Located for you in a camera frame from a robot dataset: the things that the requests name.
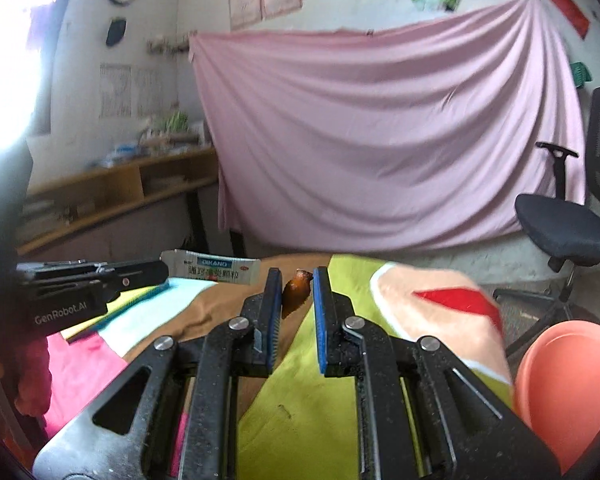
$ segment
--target metal pivot bolt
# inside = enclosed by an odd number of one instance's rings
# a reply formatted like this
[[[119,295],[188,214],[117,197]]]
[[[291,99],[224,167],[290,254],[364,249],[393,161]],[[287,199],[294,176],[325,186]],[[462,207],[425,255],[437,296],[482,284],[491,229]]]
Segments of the metal pivot bolt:
[[[428,335],[422,338],[420,346],[427,352],[435,352],[440,348],[440,339],[436,339],[435,337]]]
[[[231,330],[244,330],[249,326],[249,320],[245,317],[238,316],[229,320],[229,328]]]
[[[344,326],[352,330],[359,330],[365,325],[365,320],[360,316],[350,316],[344,320]]]
[[[154,341],[154,348],[156,350],[168,350],[173,346],[173,337],[170,335],[161,335]]]

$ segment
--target pink cloth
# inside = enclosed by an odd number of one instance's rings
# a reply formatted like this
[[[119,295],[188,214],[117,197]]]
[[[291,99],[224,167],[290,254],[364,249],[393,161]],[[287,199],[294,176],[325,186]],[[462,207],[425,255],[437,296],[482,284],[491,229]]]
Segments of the pink cloth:
[[[375,32],[197,34],[222,168],[219,224],[329,251],[442,248],[519,229],[551,194],[547,140],[584,152],[573,77],[539,0]],[[584,162],[567,195],[584,202]]]
[[[60,334],[47,340],[52,380],[45,429],[51,438],[126,367],[126,361],[97,333],[71,345]]]

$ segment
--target blue label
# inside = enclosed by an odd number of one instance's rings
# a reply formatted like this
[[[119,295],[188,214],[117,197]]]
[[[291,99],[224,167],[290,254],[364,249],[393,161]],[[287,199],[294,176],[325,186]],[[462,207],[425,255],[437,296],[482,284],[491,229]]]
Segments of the blue label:
[[[221,269],[231,269],[232,262],[225,260],[216,260],[212,258],[200,258],[198,257],[198,264],[207,267],[220,267]]]

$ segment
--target pink plastic basin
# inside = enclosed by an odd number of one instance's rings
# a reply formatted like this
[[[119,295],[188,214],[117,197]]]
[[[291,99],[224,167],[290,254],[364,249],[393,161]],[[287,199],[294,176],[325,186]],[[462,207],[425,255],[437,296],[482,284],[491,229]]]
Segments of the pink plastic basin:
[[[547,329],[520,364],[516,407],[567,471],[600,430],[600,326],[567,321]]]

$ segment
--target chair base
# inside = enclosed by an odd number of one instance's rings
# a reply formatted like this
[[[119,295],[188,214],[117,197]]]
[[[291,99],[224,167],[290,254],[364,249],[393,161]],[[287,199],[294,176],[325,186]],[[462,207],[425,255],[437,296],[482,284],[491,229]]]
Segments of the chair base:
[[[500,297],[512,298],[514,300],[522,300],[525,303],[532,304],[534,306],[541,307],[546,313],[534,325],[526,330],[518,339],[507,346],[506,355],[507,358],[515,354],[521,348],[525,347],[532,339],[539,335],[545,328],[552,325],[568,321],[572,319],[579,319],[583,321],[590,321],[596,324],[600,324],[600,319],[589,312],[587,309],[577,306],[573,303],[568,303],[566,299],[562,299],[571,293],[573,286],[573,279],[568,280],[565,288],[569,287],[568,292],[563,289],[560,294],[541,294],[538,292],[530,292],[528,290],[512,290],[508,288],[497,288],[493,291],[493,299],[498,300]]]

